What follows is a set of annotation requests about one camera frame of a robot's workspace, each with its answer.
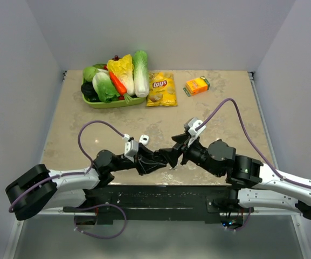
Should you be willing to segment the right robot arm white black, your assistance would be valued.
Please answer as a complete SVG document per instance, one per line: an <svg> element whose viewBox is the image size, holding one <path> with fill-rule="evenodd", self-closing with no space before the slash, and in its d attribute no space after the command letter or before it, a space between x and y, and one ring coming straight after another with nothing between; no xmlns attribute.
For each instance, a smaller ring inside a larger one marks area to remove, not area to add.
<svg viewBox="0 0 311 259"><path fill-rule="evenodd" d="M268 207L300 213L311 220L311 180L287 173L274 172L257 159L236 154L236 149L222 140L204 147L198 139L190 143L186 134L174 136L172 148L161 148L159 153L171 167L188 161L216 177L224 176L228 183L227 196L212 204L223 210Z"/></svg>

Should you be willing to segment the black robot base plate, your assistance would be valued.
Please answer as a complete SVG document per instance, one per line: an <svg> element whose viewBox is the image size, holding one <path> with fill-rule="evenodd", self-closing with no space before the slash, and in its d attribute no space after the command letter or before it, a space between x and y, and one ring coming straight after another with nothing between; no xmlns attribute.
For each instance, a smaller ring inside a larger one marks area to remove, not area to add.
<svg viewBox="0 0 311 259"><path fill-rule="evenodd" d="M236 213L238 223L253 208L242 208L238 191L229 186L109 185L85 190L86 201L66 213L95 213L98 224L114 220L202 221L226 223Z"/></svg>

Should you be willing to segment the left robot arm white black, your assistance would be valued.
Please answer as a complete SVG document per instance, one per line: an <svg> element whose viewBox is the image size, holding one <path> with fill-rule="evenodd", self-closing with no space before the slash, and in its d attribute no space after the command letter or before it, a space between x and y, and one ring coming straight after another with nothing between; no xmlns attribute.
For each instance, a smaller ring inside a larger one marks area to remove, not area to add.
<svg viewBox="0 0 311 259"><path fill-rule="evenodd" d="M167 164L159 151L151 151L134 141L126 143L125 152L120 155L101 150L83 169L56 171L38 164L6 187L9 212L20 221L55 207L88 212L94 207L94 198L86 191L106 187L114 180L114 172L136 169L140 175L146 175Z"/></svg>

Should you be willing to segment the white earbud charging case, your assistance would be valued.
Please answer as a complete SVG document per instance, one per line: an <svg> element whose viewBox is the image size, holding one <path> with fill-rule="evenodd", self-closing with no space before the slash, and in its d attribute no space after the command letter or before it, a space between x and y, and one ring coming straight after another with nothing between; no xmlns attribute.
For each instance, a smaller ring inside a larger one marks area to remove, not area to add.
<svg viewBox="0 0 311 259"><path fill-rule="evenodd" d="M146 146L149 143L149 136L145 134L141 135L139 142L143 144L144 146Z"/></svg>

